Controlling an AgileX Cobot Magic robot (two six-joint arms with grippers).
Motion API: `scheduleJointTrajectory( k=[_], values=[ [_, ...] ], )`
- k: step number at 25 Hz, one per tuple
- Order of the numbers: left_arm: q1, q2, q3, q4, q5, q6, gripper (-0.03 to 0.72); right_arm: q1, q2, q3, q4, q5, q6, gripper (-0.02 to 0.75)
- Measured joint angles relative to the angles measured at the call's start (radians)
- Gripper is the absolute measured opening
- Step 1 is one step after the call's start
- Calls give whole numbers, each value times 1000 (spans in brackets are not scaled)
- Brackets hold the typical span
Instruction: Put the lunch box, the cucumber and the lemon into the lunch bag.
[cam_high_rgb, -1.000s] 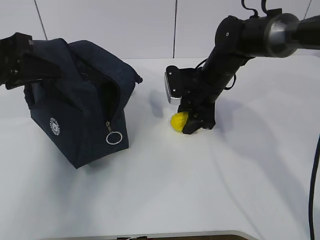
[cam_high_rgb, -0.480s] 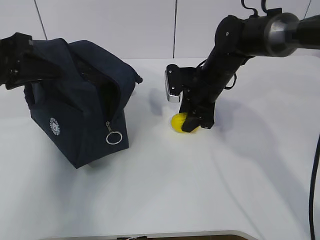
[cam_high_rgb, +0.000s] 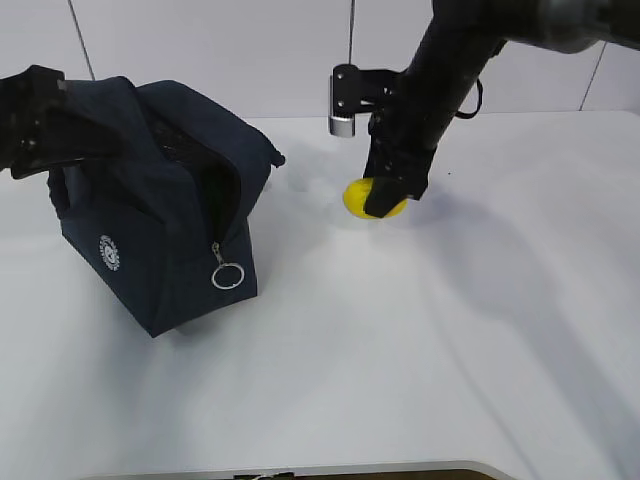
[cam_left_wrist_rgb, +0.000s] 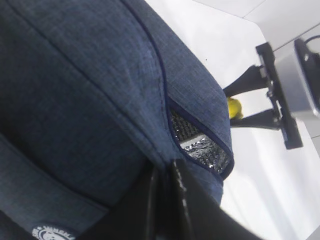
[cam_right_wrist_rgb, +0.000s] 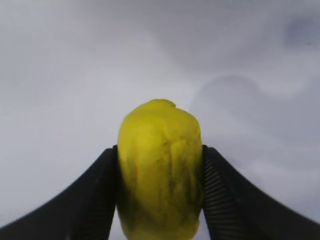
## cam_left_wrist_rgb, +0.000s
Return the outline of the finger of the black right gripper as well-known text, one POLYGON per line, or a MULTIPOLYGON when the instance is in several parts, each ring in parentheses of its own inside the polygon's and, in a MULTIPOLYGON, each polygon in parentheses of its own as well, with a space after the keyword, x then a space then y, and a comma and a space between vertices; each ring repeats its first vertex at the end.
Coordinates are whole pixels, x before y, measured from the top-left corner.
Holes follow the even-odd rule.
POLYGON ((261 66, 250 66, 238 79, 223 89, 226 97, 264 89, 267 87, 267 78, 261 74, 261 66))
POLYGON ((275 112, 272 109, 268 109, 242 119, 233 118, 230 120, 230 126, 232 128, 280 130, 282 123, 275 112))

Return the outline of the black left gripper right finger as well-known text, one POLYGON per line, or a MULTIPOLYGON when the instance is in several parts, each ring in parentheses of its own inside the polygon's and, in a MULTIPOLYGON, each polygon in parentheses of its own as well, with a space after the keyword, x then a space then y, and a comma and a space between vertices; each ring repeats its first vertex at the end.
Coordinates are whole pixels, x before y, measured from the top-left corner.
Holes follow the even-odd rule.
POLYGON ((172 162, 173 240, 261 240, 230 217, 192 176, 186 163, 172 162))

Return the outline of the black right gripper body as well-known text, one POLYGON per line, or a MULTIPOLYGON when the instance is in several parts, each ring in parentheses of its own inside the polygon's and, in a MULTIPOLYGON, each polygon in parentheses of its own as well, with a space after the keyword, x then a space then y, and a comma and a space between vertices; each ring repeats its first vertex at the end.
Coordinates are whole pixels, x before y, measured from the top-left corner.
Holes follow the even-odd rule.
POLYGON ((266 42, 255 47, 260 60, 260 74, 268 88, 266 96, 272 104, 269 110, 272 115, 270 123, 283 136, 286 149, 293 150, 303 147, 296 120, 291 116, 288 103, 275 67, 275 55, 271 45, 266 42))

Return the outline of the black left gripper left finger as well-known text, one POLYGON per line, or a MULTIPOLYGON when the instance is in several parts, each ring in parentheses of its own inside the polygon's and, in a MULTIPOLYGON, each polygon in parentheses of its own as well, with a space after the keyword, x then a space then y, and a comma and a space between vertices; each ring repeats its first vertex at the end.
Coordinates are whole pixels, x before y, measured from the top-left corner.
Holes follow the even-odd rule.
POLYGON ((123 199, 77 239, 175 239, 173 167, 172 162, 164 175, 147 167, 123 199))

